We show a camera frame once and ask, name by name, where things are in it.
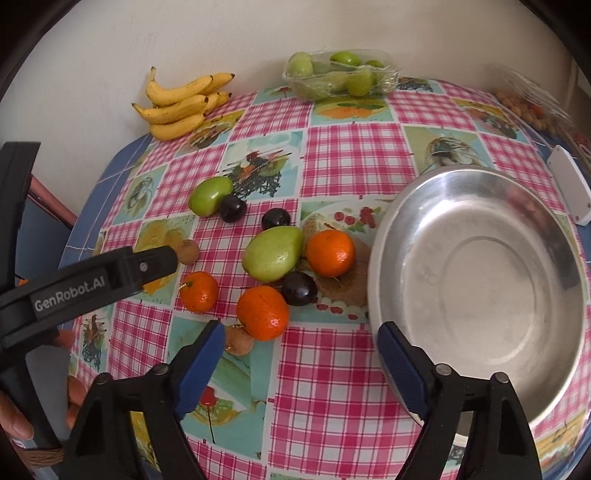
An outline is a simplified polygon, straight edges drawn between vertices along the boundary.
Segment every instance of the table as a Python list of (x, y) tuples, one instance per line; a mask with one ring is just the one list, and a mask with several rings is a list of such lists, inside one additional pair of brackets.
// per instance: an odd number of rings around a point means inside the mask
[[(76, 319), (71, 374), (86, 385), (101, 371), (141, 375), (169, 361), (209, 319), (235, 323), (238, 297), (257, 284), (242, 269), (241, 252), (261, 230), (262, 214), (282, 207), (306, 235), (326, 226), (348, 232), (358, 274), (341, 285), (319, 282), (317, 301), (293, 307), (289, 329), (275, 342), (257, 342), (245, 357), (225, 353), (210, 382), (213, 398), (183, 428), (210, 479), (393, 478), (419, 427), (380, 370), (366, 322), (364, 268), (383, 212), (412, 179), (438, 166), (434, 151), (450, 152), (446, 162), (497, 168), (536, 192), (571, 233), (588, 282), (577, 230), (544, 164), (547, 149), (491, 94), (402, 79), (387, 98), (310, 104), (280, 86), (233, 98), (183, 138), (138, 138), (108, 165), (62, 265), (179, 238), (197, 241), (202, 256), (149, 291)], [(231, 178), (248, 203), (236, 224), (197, 218), (187, 208), (194, 186), (217, 174)], [(196, 270), (220, 284), (214, 310), (201, 316), (178, 297), (183, 277)], [(589, 414), (590, 365), (587, 327), (567, 392), (534, 430), (546, 478), (561, 478), (575, 447), (586, 447), (577, 442)], [(143, 457), (155, 464), (140, 415), (134, 426)], [(454, 478), (462, 453), (452, 449), (443, 478)]]

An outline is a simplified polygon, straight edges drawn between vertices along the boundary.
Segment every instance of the black plum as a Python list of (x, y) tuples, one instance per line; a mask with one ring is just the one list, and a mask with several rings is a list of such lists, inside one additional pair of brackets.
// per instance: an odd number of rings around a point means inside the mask
[(283, 278), (281, 295), (289, 305), (301, 307), (308, 305), (318, 293), (314, 279), (303, 272), (289, 272)]
[(283, 208), (272, 208), (262, 216), (262, 229), (269, 230), (274, 226), (289, 225), (291, 223), (290, 214)]
[(244, 217), (246, 202), (234, 195), (226, 195), (220, 202), (217, 211), (224, 222), (234, 223)]

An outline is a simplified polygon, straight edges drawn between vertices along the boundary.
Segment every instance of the bunch of bananas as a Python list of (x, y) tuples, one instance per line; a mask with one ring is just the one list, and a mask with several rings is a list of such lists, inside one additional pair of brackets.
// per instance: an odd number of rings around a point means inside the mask
[(188, 134), (201, 125), (212, 110), (226, 104), (231, 93), (220, 92), (233, 78), (233, 73), (205, 75), (182, 87), (166, 89), (156, 83), (156, 68), (150, 70), (146, 95), (153, 108), (131, 105), (150, 124), (150, 133), (158, 140), (172, 140)]

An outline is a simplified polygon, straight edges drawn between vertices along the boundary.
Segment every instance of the clear plastic container of green fruit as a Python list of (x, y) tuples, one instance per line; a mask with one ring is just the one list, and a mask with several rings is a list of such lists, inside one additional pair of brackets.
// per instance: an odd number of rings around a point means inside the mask
[(283, 69), (284, 81), (305, 102), (392, 93), (399, 76), (398, 66), (381, 50), (299, 51)]

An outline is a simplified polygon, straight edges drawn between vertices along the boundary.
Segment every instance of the metal screw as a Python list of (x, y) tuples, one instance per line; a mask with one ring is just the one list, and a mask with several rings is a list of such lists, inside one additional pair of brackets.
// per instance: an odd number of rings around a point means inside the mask
[(444, 377), (452, 374), (452, 368), (447, 364), (437, 364), (435, 366), (435, 371)]
[(167, 364), (154, 365), (153, 370), (156, 375), (164, 375), (166, 372), (168, 372), (168, 365)]
[(497, 372), (495, 374), (495, 379), (499, 383), (508, 383), (509, 382), (509, 376), (505, 372)]
[(110, 379), (111, 376), (107, 372), (103, 372), (96, 376), (95, 383), (97, 385), (105, 385)]

